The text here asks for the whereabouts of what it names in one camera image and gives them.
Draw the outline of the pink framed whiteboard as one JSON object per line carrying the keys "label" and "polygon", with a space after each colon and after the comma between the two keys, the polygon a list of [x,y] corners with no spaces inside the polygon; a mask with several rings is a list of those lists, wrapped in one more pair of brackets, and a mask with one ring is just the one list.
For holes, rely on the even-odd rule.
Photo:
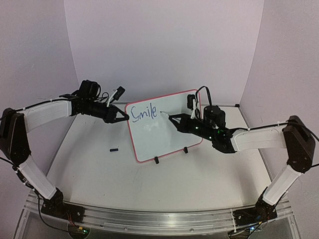
{"label": "pink framed whiteboard", "polygon": [[177,131],[168,117],[160,113],[190,115],[192,110],[187,108],[187,95],[195,92],[196,89],[192,89],[125,106],[125,113],[130,117],[128,128],[137,162],[151,161],[155,156],[202,143],[199,136]]}

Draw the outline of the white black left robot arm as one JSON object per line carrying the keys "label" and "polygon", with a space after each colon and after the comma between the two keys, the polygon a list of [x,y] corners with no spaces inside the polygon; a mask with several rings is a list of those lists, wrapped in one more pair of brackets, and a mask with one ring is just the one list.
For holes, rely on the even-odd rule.
{"label": "white black left robot arm", "polygon": [[101,97],[97,82],[84,80],[78,90],[63,94],[21,109],[7,108],[0,119],[0,150],[9,161],[22,183],[41,196],[50,212],[61,217],[69,209],[63,193],[54,186],[37,166],[30,149],[28,134],[51,121],[88,115],[105,123],[128,121],[129,116],[113,104],[125,88],[119,86],[110,96]]}

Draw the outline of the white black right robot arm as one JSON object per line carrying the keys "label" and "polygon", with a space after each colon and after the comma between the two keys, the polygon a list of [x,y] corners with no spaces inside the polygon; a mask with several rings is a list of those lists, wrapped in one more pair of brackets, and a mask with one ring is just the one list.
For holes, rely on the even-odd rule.
{"label": "white black right robot arm", "polygon": [[294,182],[314,167],[317,137],[297,115],[286,121],[253,128],[227,128],[226,114],[218,106],[205,107],[202,118],[198,113],[194,109],[192,115],[169,115],[168,120],[177,131],[206,139],[215,150],[224,154],[256,149],[275,158],[286,157],[252,208],[251,214],[256,217],[270,214]]}

